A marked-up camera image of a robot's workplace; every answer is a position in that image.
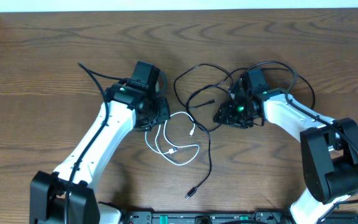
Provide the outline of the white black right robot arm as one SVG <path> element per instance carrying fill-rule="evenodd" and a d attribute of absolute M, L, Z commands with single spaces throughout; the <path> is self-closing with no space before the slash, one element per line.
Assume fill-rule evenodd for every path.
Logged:
<path fill-rule="evenodd" d="M 349 197 L 358 194 L 358 125 L 352 119 L 323 116 L 283 89 L 232 94 L 214 122 L 247 129 L 255 119 L 276 124 L 301 145 L 306 189 L 282 223 L 323 223 Z"/>

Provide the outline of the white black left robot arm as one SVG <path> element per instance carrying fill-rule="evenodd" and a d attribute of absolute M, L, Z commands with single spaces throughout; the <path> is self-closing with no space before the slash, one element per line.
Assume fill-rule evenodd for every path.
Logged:
<path fill-rule="evenodd" d="M 151 129 L 169 119 L 164 96 L 114 84 L 103 91 L 94 123 L 74 151 L 49 174 L 30 183 L 30 223 L 119 223 L 122 213 L 96 200 L 95 191 L 110 158 L 133 129 Z"/>

